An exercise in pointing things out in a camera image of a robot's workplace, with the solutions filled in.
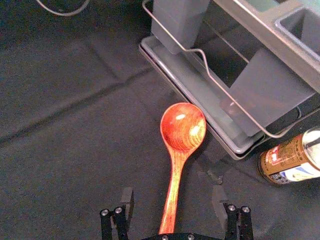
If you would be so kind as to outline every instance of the cable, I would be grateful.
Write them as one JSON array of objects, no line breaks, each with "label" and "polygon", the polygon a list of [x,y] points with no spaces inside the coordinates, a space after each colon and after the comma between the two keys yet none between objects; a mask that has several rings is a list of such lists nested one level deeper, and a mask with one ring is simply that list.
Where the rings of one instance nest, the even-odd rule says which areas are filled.
[{"label": "cable", "polygon": [[61,13],[61,12],[56,12],[56,11],[51,10],[46,5],[44,5],[40,0],[36,0],[36,1],[41,7],[43,7],[48,12],[50,12],[54,15],[57,15],[57,16],[62,16],[62,17],[71,17],[73,15],[77,15],[77,14],[81,13],[88,6],[88,4],[90,2],[90,0],[85,0],[84,3],[82,4],[82,6],[79,7],[77,10],[74,10],[71,12],[66,12],[66,13]]}]

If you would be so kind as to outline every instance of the spray can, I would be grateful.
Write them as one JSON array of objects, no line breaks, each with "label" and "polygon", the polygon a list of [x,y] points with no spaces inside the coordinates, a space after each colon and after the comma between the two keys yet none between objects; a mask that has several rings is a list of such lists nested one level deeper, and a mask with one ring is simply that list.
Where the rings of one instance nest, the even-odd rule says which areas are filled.
[{"label": "spray can", "polygon": [[320,177],[320,127],[314,127],[261,154],[261,175],[274,184]]}]

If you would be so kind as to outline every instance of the wooden ladle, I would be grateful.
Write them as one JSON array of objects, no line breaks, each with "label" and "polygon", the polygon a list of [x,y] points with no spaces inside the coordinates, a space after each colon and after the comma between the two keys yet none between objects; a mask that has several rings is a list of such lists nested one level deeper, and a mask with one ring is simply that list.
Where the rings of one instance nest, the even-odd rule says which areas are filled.
[{"label": "wooden ladle", "polygon": [[206,119],[198,107],[181,102],[165,111],[160,130],[171,157],[172,169],[159,234],[171,234],[175,229],[182,170],[189,156],[205,138]]}]

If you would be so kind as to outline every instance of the ladle handle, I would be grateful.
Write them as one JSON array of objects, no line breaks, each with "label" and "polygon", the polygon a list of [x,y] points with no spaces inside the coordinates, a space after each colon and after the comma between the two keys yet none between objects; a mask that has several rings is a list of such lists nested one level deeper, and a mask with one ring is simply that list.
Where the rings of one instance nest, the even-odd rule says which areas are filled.
[{"label": "ladle handle", "polygon": [[179,185],[181,180],[181,167],[172,166],[171,179],[166,195],[163,216],[159,234],[172,234],[175,230]]}]

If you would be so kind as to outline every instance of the can label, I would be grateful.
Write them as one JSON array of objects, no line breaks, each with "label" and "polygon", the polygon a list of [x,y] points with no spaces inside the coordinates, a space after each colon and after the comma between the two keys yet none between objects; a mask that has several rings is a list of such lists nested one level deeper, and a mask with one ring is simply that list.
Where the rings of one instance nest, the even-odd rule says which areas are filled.
[{"label": "can label", "polygon": [[276,184],[288,184],[320,177],[306,156],[302,144],[303,134],[286,141],[261,155],[264,175]]}]

